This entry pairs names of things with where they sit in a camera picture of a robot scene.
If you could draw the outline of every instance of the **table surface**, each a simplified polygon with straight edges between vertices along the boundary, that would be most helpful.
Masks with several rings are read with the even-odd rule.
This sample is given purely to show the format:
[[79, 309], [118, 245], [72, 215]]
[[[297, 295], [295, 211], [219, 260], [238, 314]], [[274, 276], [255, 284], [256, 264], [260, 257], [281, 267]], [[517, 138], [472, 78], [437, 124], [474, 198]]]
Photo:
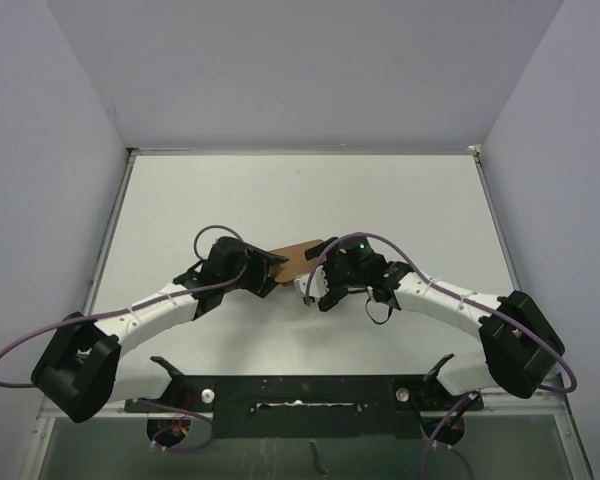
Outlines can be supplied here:
[[[267, 250], [378, 233], [445, 281], [485, 293], [512, 289], [471, 156], [139, 156], [94, 311], [130, 305], [184, 272], [196, 260], [196, 232], [217, 223]], [[208, 232], [201, 252], [222, 234]], [[324, 314], [293, 288], [264, 300], [233, 292], [122, 362], [160, 355], [187, 374], [418, 374], [443, 355], [481, 348], [419, 314], [397, 312], [376, 326], [356, 297]]]

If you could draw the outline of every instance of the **brown cardboard piece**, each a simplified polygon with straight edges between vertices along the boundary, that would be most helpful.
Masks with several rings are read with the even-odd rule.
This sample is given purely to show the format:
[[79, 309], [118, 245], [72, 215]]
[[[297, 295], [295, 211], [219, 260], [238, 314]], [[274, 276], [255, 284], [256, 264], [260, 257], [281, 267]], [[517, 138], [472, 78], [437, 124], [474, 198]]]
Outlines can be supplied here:
[[288, 286], [293, 284], [293, 279], [298, 275], [309, 273], [316, 264], [316, 259], [314, 258], [309, 261], [305, 260], [304, 252], [322, 242], [323, 240], [311, 240], [310, 242], [298, 243], [296, 245], [271, 250], [270, 253], [282, 255], [289, 259], [288, 262], [285, 262], [278, 267], [275, 281], [284, 286]]

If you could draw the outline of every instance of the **wall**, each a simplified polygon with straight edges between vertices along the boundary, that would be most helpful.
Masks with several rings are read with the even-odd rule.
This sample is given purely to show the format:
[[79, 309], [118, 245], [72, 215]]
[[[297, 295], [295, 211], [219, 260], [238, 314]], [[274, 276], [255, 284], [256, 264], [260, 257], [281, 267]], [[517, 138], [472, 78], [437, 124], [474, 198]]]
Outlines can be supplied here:
[[562, 0], [48, 0], [134, 147], [465, 149]]
[[[0, 348], [80, 307], [125, 159], [46, 4], [0, 0]], [[0, 377], [26, 381], [46, 341]], [[41, 398], [0, 389], [0, 479], [18, 477]]]
[[579, 374], [571, 405], [600, 480], [600, 0], [565, 0], [484, 158], [521, 283]]

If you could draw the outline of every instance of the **metal frame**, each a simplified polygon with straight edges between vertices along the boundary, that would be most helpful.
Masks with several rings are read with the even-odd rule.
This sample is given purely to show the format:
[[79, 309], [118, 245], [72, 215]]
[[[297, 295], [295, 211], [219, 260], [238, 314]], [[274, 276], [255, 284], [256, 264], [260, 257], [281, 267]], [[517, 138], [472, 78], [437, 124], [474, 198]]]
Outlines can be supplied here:
[[[125, 194], [129, 185], [129, 180], [138, 156], [187, 156], [187, 155], [472, 155], [475, 159], [476, 169], [483, 191], [487, 200], [489, 211], [496, 228], [496, 233], [505, 258], [509, 276], [511, 277], [514, 288], [519, 288], [518, 278], [515, 272], [513, 262], [502, 232], [500, 222], [493, 205], [493, 200], [489, 191], [489, 186], [480, 162], [479, 151], [469, 147], [463, 151], [405, 151], [404, 149], [377, 148], [371, 150], [344, 150], [346, 145], [321, 145], [319, 147], [334, 147], [310, 149], [310, 150], [285, 150], [285, 149], [134, 149], [129, 157], [118, 195], [116, 197], [111, 216], [107, 223], [107, 228], [103, 238], [102, 246], [96, 266], [94, 269], [91, 286], [87, 293], [84, 303], [84, 311], [91, 313], [95, 304], [95, 299], [100, 288], [102, 274], [106, 266], [111, 244], [115, 234], [115, 229], [120, 217]], [[488, 389], [483, 392], [485, 409], [478, 412], [467, 412], [467, 416], [512, 416], [512, 415], [553, 415], [558, 433], [565, 451], [567, 462], [574, 479], [591, 480], [593, 478], [589, 463], [584, 454], [580, 437], [577, 433], [575, 423], [571, 416], [568, 403], [557, 395], [539, 393], [529, 400], [515, 398], [501, 389]], [[440, 416], [445, 412], [427, 412], [425, 417]], [[107, 404], [98, 414], [98, 418], [159, 418], [171, 417], [171, 413], [126, 413], [124, 411], [124, 402], [115, 402]], [[20, 475], [20, 480], [37, 480], [42, 470], [49, 438], [53, 431], [53, 425], [56, 418], [65, 418], [66, 415], [56, 407], [47, 398], [43, 399], [36, 421], [34, 436], [29, 445], [25, 462]]]

